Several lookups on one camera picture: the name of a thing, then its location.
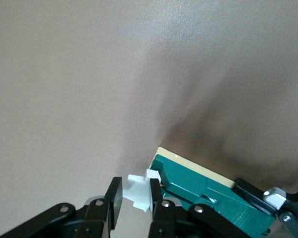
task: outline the black metal bracket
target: black metal bracket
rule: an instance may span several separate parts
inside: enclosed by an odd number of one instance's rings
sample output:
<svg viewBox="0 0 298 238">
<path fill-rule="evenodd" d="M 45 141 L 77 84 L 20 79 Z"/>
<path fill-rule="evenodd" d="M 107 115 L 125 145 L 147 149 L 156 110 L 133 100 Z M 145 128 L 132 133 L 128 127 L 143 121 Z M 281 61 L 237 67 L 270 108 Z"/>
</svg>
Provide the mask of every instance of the black metal bracket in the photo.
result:
<svg viewBox="0 0 298 238">
<path fill-rule="evenodd" d="M 122 178 L 114 177 L 104 198 L 79 210 L 60 203 L 26 221 L 0 238 L 110 238 L 122 204 Z"/>
<path fill-rule="evenodd" d="M 235 181 L 232 191 L 262 212 L 278 217 L 289 233 L 298 238 L 298 192 L 286 193 L 284 204 L 277 210 L 263 199 L 264 191 L 241 178 Z"/>
</svg>

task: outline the metal screw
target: metal screw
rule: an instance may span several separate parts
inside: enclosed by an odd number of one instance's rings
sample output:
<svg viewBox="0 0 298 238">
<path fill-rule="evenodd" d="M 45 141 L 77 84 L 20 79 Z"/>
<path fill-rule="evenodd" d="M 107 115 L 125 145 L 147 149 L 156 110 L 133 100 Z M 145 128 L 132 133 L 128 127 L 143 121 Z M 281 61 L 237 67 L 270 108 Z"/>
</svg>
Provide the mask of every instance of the metal screw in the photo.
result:
<svg viewBox="0 0 298 238">
<path fill-rule="evenodd" d="M 67 212 L 69 210 L 68 206 L 63 206 L 60 208 L 60 212 Z"/>
<path fill-rule="evenodd" d="M 196 205 L 196 206 L 194 207 L 194 211 L 196 211 L 197 213 L 202 213 L 202 212 L 203 212 L 203 208 L 200 207 L 200 206 L 198 206 L 198 205 Z"/>
<path fill-rule="evenodd" d="M 97 200 L 96 202 L 95 202 L 95 205 L 96 206 L 101 206 L 101 205 L 103 205 L 104 204 L 104 202 L 102 201 L 102 200 Z"/>
<path fill-rule="evenodd" d="M 290 222 L 292 220 L 292 218 L 289 215 L 284 215 L 283 216 L 283 221 L 284 222 Z"/>
<path fill-rule="evenodd" d="M 163 236 L 165 234 L 164 230 L 163 229 L 159 229 L 159 235 L 160 236 Z"/>
<path fill-rule="evenodd" d="M 170 203 L 167 200 L 163 200 L 161 205 L 164 206 L 164 207 L 169 207 Z"/>
</svg>

